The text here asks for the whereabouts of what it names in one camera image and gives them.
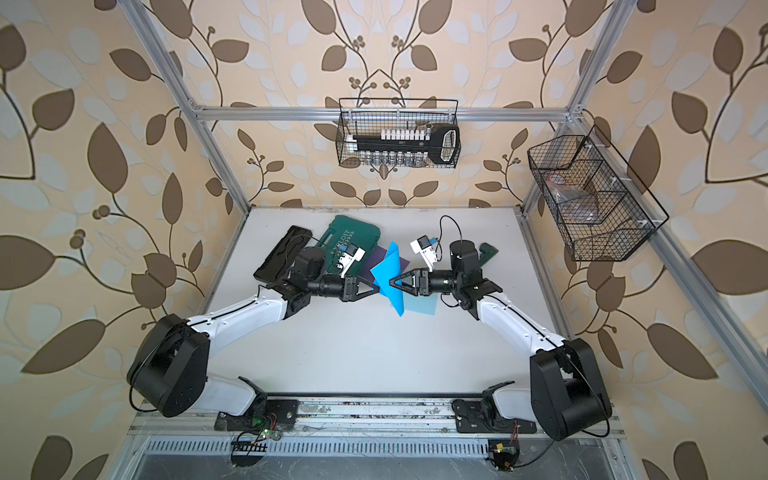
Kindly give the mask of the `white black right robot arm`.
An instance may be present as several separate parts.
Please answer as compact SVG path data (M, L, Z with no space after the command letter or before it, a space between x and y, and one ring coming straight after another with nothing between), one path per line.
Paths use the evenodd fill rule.
M612 406L593 349L548 330L516 306L484 276L473 242L452 242L450 268L442 270L436 267L436 239L421 236L411 249L426 266L391 278L391 287L413 297L450 295L529 361L526 387L509 381L483 392L480 418L486 429L503 431L515 420L534 422L560 441L610 422Z

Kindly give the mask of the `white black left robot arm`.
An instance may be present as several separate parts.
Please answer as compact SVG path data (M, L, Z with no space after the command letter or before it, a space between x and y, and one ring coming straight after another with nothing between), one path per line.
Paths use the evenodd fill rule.
M190 409L242 416L266 393L245 377L227 379L211 373L210 358L240 338L285 320L314 297L357 302L377 294L375 283L347 273L324 271L325 251L307 247L287 272L233 305L183 319L168 314L147 334L129 368L126 381L157 411L170 418Z

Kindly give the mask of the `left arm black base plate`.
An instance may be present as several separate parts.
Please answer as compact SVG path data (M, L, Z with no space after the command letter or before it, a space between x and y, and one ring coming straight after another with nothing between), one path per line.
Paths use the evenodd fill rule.
M259 400L241 416L220 412L215 420L214 429L226 432L290 431L296 424L298 407L299 401L295 399Z

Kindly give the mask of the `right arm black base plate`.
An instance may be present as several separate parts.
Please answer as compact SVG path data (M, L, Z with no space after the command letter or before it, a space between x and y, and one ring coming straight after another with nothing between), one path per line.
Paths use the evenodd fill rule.
M456 430L460 434L535 434L535 422L507 419L485 400L455 399L451 402Z

